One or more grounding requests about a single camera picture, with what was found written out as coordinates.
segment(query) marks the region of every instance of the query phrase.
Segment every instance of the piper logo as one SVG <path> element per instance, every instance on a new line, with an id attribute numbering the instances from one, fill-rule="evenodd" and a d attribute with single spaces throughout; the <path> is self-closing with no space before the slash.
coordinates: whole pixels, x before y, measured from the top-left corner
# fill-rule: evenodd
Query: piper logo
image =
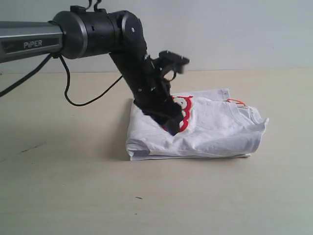
<path id="1" fill-rule="evenodd" d="M 42 40 L 24 42 L 24 49 L 32 49 L 32 48 L 42 47 L 42 46 L 43 46 Z"/>
<path id="2" fill-rule="evenodd" d="M 190 110 L 192 107 L 192 102 L 191 102 L 192 97 L 193 96 L 188 96 L 188 97 L 173 96 L 173 101 L 181 106 L 182 115 L 184 116 L 183 121 L 181 121 L 179 124 L 179 132 L 183 132 L 184 130 L 186 130 L 189 125 Z"/>

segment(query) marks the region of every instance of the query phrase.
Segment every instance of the table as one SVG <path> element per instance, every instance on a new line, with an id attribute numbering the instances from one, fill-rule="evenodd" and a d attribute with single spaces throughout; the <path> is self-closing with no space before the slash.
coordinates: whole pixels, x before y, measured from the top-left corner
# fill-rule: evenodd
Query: table
<path id="1" fill-rule="evenodd" d="M 22 75 L 0 76 L 0 88 Z M 75 102 L 119 74 L 72 74 Z M 190 71 L 172 92 L 230 88 L 270 118 L 247 159 L 130 162 L 124 81 L 86 107 L 65 74 L 0 99 L 0 234 L 313 234 L 313 69 Z"/>

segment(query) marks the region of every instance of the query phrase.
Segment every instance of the white t-shirt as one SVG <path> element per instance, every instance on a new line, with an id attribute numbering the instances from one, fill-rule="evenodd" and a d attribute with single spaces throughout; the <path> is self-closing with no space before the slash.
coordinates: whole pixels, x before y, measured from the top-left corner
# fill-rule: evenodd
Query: white t-shirt
<path id="1" fill-rule="evenodd" d="M 265 132 L 256 108 L 226 102 L 228 89 L 173 95 L 183 108 L 180 132 L 171 136 L 134 104 L 126 150 L 131 161 L 169 158 L 248 157 Z"/>

